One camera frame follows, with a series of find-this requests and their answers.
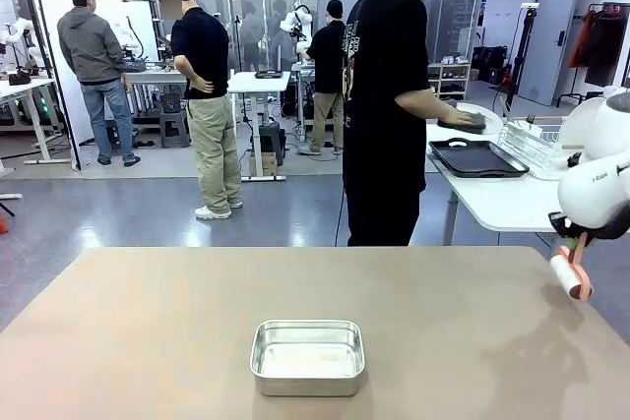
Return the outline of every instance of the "aluminum container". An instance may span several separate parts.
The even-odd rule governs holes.
[[[355,395],[365,370],[361,331],[343,320],[269,320],[254,335],[250,369],[262,395]]]

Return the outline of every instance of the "person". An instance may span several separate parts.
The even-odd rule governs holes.
[[[307,60],[315,60],[315,111],[313,135],[310,145],[298,149],[300,154],[320,155],[324,142],[326,118],[333,109],[334,154],[344,150],[344,101],[342,97],[344,69],[344,33],[342,21],[344,6],[340,0],[331,0],[326,7],[327,25],[313,36],[309,48],[302,52]]]
[[[195,0],[159,2],[162,11],[178,8],[182,16],[173,25],[170,41],[175,67],[187,79],[188,123],[205,202],[195,214],[204,220],[229,218],[243,201],[234,119],[227,98],[227,31]]]
[[[123,88],[131,90],[123,51],[109,23],[95,14],[96,0],[72,0],[74,8],[57,24],[59,45],[68,66],[81,83],[90,114],[98,163],[111,164],[111,143],[105,124],[105,99],[118,127],[118,139],[125,167],[140,162],[132,151],[131,110]]]
[[[427,79],[420,0],[359,0],[347,20],[344,183],[349,246],[406,246],[425,188],[426,119],[468,125]]]
[[[256,15],[256,7],[251,2],[243,5],[243,23],[240,26],[240,40],[243,43],[244,71],[258,71],[260,65],[260,50],[258,42],[265,35],[265,23],[263,19]]]
[[[294,62],[293,41],[287,31],[280,28],[280,22],[286,18],[286,2],[275,0],[272,4],[274,15],[270,21],[272,69],[278,69],[278,47],[280,47],[280,70],[290,71]]]

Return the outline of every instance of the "polished floor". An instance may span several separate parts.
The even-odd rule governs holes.
[[[414,245],[441,243],[449,189],[439,174],[428,175],[427,183]],[[195,179],[1,180],[0,194],[12,192],[23,193],[24,199],[6,203],[17,217],[10,219],[11,231],[0,235],[0,330],[86,248],[334,246],[342,181],[340,176],[295,176],[247,184],[245,207],[229,220],[214,222],[194,217],[200,204]],[[340,246],[346,240],[344,211]],[[454,244],[523,245],[546,256],[549,252],[536,235],[498,235],[480,227],[463,206]],[[586,264],[596,288],[593,305],[630,342],[628,254],[627,237],[597,242],[589,248]]]

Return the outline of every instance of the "hand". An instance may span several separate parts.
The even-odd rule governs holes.
[[[126,74],[122,75],[122,82],[125,83],[125,89],[131,93],[131,91],[133,90],[133,86],[131,85],[131,83],[129,82],[129,78],[127,77]]]
[[[213,93],[213,90],[215,90],[215,85],[213,83],[210,83],[199,76],[190,82],[190,87],[192,89],[200,90],[203,93]]]
[[[449,110],[441,119],[444,123],[456,126],[473,125],[476,123],[474,115],[469,112],[463,112],[449,105]]]

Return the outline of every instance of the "black t-shirt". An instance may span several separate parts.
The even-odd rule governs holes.
[[[316,92],[342,91],[345,31],[344,22],[333,20],[313,36],[306,54],[315,60]]]
[[[357,185],[425,188],[426,122],[395,102],[405,92],[430,89],[425,40],[420,0],[359,0],[350,12],[344,166]]]
[[[186,98],[222,97],[227,94],[227,31],[221,22],[201,7],[188,10],[175,22],[170,35],[173,56],[183,55],[195,73],[214,84],[213,93],[186,86]]]

